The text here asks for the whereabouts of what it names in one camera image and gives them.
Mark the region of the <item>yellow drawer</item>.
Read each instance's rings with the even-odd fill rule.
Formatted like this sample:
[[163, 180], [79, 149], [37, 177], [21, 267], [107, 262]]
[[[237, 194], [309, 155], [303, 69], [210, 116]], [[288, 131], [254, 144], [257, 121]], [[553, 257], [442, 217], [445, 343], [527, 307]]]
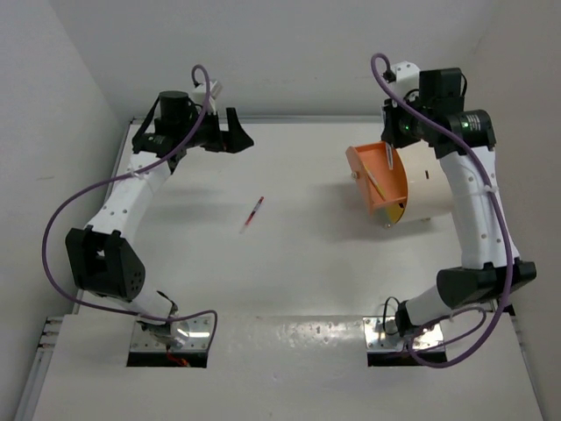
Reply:
[[383, 226], [391, 227], [402, 219], [405, 209], [405, 202], [391, 203], [377, 210], [376, 215]]

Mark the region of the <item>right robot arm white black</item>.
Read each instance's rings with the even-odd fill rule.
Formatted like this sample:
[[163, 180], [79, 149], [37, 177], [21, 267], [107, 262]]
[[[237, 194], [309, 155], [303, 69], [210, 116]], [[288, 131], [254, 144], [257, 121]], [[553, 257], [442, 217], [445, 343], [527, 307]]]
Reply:
[[401, 62], [382, 76], [401, 101], [385, 101], [381, 138], [394, 148], [425, 141], [434, 150], [451, 188], [461, 248], [459, 267], [440, 270], [434, 287], [399, 304], [395, 324], [406, 336], [468, 304], [499, 298], [506, 281], [516, 291], [536, 279], [537, 271], [501, 232], [489, 198], [499, 193], [494, 128], [486, 111], [465, 109], [462, 71], [422, 71]]

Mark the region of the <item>blue pen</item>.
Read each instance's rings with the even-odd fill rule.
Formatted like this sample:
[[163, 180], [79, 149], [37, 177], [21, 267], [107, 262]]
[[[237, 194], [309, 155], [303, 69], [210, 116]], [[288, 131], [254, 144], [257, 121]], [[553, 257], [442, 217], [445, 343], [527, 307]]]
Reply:
[[394, 169], [394, 156], [393, 148], [390, 144], [386, 143], [387, 165], [390, 171]]

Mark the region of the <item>round drawer organizer box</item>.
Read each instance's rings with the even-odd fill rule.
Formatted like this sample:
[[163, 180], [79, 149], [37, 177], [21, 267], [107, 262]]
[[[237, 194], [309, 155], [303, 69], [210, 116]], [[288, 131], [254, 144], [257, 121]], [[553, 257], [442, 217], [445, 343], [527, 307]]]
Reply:
[[451, 189], [433, 149], [424, 142], [393, 149], [401, 158], [408, 182], [406, 209], [397, 224], [428, 220], [451, 213]]

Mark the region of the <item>orange drawer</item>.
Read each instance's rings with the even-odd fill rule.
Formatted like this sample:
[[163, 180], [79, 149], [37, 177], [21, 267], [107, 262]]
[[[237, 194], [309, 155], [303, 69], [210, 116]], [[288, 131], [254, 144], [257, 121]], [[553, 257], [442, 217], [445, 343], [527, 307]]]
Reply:
[[[396, 150], [393, 149], [394, 169], [392, 171], [387, 165], [386, 143], [382, 141], [363, 146], [349, 146], [345, 151], [345, 156], [351, 168], [352, 178], [356, 182], [370, 214], [391, 203], [405, 202], [407, 205], [407, 176]], [[366, 174], [366, 168], [372, 171], [384, 189], [386, 201], [381, 199], [371, 184]]]

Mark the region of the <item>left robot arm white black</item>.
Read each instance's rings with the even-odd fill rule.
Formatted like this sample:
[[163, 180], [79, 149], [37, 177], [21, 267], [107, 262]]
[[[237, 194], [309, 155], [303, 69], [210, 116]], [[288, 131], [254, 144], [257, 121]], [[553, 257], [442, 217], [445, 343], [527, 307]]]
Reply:
[[146, 267], [133, 249], [140, 222], [155, 193], [190, 148], [240, 153], [253, 139], [235, 108], [226, 108], [226, 129], [215, 109], [202, 110], [203, 95], [162, 91], [132, 139], [123, 179], [114, 182], [102, 208], [65, 238], [78, 289], [106, 298], [139, 318], [143, 325], [167, 325], [175, 303], [146, 279]]

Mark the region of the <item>yellow pen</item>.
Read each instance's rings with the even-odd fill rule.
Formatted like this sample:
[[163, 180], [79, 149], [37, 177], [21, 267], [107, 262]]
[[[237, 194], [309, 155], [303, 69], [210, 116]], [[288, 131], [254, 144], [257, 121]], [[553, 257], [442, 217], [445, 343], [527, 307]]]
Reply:
[[366, 174], [367, 174], [371, 184], [374, 186], [375, 190], [380, 195], [381, 199], [383, 201], [386, 201], [387, 198], [386, 198], [386, 194], [385, 194], [384, 189], [378, 183], [378, 181], [376, 180], [375, 176], [373, 175], [372, 171], [369, 168], [366, 168]]

